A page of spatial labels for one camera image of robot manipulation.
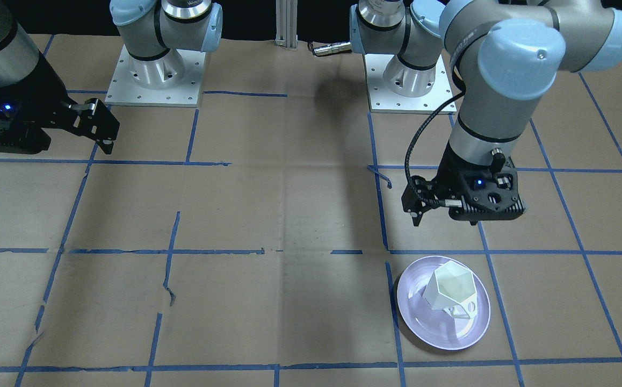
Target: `black cable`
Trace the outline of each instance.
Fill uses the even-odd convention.
[[[409,186],[416,194],[416,197],[418,198],[418,200],[421,200],[422,202],[426,203],[426,205],[428,206],[445,206],[445,204],[444,204],[444,200],[426,199],[423,197],[423,195],[421,195],[421,193],[416,188],[416,184],[414,184],[414,180],[411,178],[411,171],[409,170],[409,159],[411,159],[411,153],[414,151],[416,142],[418,141],[418,138],[421,137],[421,134],[426,129],[426,126],[428,126],[428,124],[431,123],[431,121],[436,117],[436,115],[438,115],[438,113],[440,113],[447,105],[449,105],[450,103],[453,103],[459,98],[462,98],[465,93],[466,93],[465,91],[462,91],[461,93],[458,93],[458,95],[455,95],[452,98],[449,98],[448,100],[444,101],[442,105],[438,106],[438,108],[435,109],[428,116],[428,118],[426,118],[425,121],[423,121],[421,126],[416,131],[416,134],[414,134],[414,138],[411,140],[411,144],[409,144],[409,149],[407,149],[406,156],[404,156],[404,173],[407,175],[407,183],[409,183]]]

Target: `plate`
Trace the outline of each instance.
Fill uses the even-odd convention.
[[[478,314],[473,319],[455,319],[441,310],[431,309],[423,290],[433,272],[452,258],[434,255],[423,257],[407,267],[397,284],[397,305],[404,322],[419,339],[436,348],[460,350],[477,343],[490,324],[490,298],[483,282],[474,273],[478,294]]]

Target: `metal post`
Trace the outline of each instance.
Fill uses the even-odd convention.
[[[277,35],[275,44],[296,49],[296,4],[297,0],[276,0]]]

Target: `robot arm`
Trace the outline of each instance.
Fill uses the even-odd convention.
[[[599,0],[536,5],[452,0],[439,19],[451,66],[465,85],[433,181],[410,176],[402,195],[414,225],[448,206],[455,220],[511,220],[524,213],[510,154],[558,70],[594,71],[622,59],[622,11]]]
[[[50,137],[41,128],[49,127],[84,135],[109,154],[119,126],[98,98],[78,104],[68,96],[48,61],[0,2],[0,152],[47,150]]]

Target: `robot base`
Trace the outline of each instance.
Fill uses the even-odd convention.
[[[366,54],[364,56],[371,112],[432,113],[441,103],[452,97],[442,56],[438,58],[438,63],[436,63],[436,80],[427,95],[409,98],[390,90],[382,74],[393,56],[390,54]],[[442,113],[456,112],[456,110],[456,105],[451,103],[442,110]]]
[[[206,54],[183,49],[178,49],[178,52],[182,55],[186,68],[181,83],[168,89],[152,90],[143,88],[132,79],[132,61],[127,49],[123,46],[113,79],[108,86],[105,102],[108,105],[122,106],[198,108]]]

